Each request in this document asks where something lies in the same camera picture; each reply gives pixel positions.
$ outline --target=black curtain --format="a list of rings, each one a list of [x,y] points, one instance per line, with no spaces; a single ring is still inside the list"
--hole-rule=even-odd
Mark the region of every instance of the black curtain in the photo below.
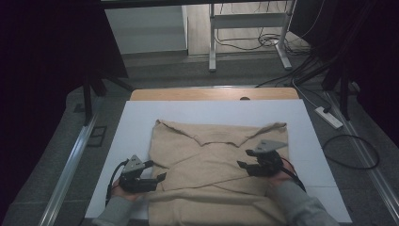
[[[127,76],[104,10],[68,3],[0,3],[0,220],[38,163],[68,93],[82,86],[83,75]]]

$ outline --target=white power strip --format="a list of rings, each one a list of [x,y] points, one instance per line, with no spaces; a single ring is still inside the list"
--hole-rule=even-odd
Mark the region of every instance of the white power strip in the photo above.
[[[314,111],[322,117],[328,124],[330,124],[334,129],[338,129],[343,126],[343,124],[337,120],[333,115],[328,113],[324,113],[324,108],[322,106],[317,107]]]

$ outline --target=folded fabric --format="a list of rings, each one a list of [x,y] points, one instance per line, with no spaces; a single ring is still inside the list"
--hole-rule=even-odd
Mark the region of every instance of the folded fabric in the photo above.
[[[265,196],[264,178],[249,177],[237,160],[262,139],[288,143],[286,123],[264,127],[186,124],[158,120],[152,131],[153,175],[167,173],[147,195],[150,225],[285,225]],[[288,147],[277,150],[288,158]]]

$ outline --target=gray floor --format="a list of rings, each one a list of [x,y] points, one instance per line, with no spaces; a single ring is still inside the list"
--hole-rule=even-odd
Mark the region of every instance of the gray floor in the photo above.
[[[291,57],[296,67],[303,61],[303,56]],[[216,73],[208,73],[206,57],[146,55],[141,56],[141,63],[133,63],[132,56],[126,56],[127,70],[130,77],[123,79],[137,88],[172,88],[172,87],[209,87],[209,86],[249,86],[256,85],[272,77],[286,74],[281,68],[276,54],[247,54],[240,56],[219,56]],[[304,84],[308,89],[318,91],[323,76],[313,78]],[[63,202],[55,225],[78,225],[82,220],[91,198],[91,194],[100,176],[103,163],[117,129],[124,103],[130,92],[104,81],[108,92],[104,98],[96,126],[106,126],[103,143],[93,137],[82,156],[72,184]],[[315,95],[307,96],[317,105],[324,105]],[[67,109],[54,137],[50,141],[41,161],[32,172],[15,202],[10,206],[4,225],[38,225],[41,215],[56,186],[57,179],[68,160],[74,142],[82,128],[83,94],[77,89],[69,95]],[[336,131],[326,124],[314,112],[314,107],[305,102],[316,134],[323,144],[329,138],[346,133]],[[362,137],[378,149],[381,155],[380,170],[393,189],[399,189],[396,163],[399,160],[397,147],[381,129],[364,113],[356,101],[356,95],[349,98],[351,122]],[[347,139],[331,143],[326,153],[342,161],[358,164],[359,158]],[[330,163],[337,185],[343,195],[352,225],[395,225],[385,203],[380,198],[366,171],[351,170]],[[82,225],[90,225],[90,220],[83,220]]]

